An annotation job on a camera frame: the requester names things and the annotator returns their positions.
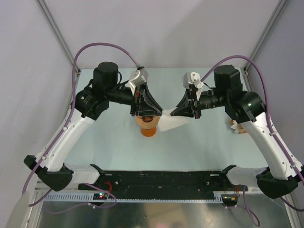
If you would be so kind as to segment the white paper coffee filter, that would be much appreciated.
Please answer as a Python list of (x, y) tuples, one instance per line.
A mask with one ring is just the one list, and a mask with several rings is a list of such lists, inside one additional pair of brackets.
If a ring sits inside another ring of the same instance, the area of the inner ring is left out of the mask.
[(183, 126), (190, 122), (189, 117), (171, 116), (171, 112), (173, 112), (175, 109), (176, 107), (169, 110), (163, 110), (162, 115), (158, 121), (158, 128), (161, 132)]

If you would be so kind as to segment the orange glass carafe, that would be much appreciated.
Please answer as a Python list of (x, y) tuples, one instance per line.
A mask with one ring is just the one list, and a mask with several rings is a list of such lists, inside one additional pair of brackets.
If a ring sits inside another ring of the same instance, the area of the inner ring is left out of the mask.
[(153, 128), (150, 128), (150, 129), (141, 128), (140, 132), (145, 137), (152, 137), (156, 134), (157, 128), (156, 127), (153, 127)]

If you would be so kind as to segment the clear glass dripper cone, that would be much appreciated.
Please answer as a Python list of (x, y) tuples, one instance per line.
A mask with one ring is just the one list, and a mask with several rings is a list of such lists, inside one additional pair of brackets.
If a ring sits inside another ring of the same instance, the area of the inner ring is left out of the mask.
[(152, 121), (159, 121), (159, 119), (160, 119), (159, 116), (155, 116), (155, 115), (153, 115), (153, 116), (151, 116), (151, 115), (149, 115), (149, 116), (138, 116), (138, 115), (136, 115), (135, 117), (137, 119), (145, 122), (145, 123), (150, 123)]

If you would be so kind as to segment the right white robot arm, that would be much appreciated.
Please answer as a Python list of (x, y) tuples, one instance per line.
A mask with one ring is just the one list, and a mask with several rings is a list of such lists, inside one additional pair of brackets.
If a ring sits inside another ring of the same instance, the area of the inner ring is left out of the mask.
[(230, 165), (222, 171), (221, 188), (256, 187), (272, 199), (291, 193), (298, 187), (304, 167), (283, 142), (277, 142), (281, 137), (267, 118), (265, 103), (257, 93), (243, 90), (240, 72), (232, 65), (215, 68), (213, 75), (215, 86), (203, 91), (200, 75), (186, 73), (183, 76), (185, 94), (170, 115), (199, 119), (202, 110), (224, 107), (225, 113), (251, 136), (268, 167), (252, 169)]

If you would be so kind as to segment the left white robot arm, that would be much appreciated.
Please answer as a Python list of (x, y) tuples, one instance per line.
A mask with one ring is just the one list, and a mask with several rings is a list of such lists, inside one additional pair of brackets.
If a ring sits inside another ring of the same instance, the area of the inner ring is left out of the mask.
[(128, 81), (122, 82), (117, 64), (100, 63), (93, 71), (93, 78), (76, 94), (58, 135), (45, 151), (36, 156), (28, 155), (24, 163), (53, 191), (82, 183), (101, 189), (105, 185), (105, 177), (97, 165), (69, 166), (64, 164), (65, 158), (86, 129), (109, 108), (110, 102), (128, 105), (131, 116), (136, 118), (141, 128), (154, 130), (162, 108), (149, 92), (147, 79), (148, 72), (140, 66)]

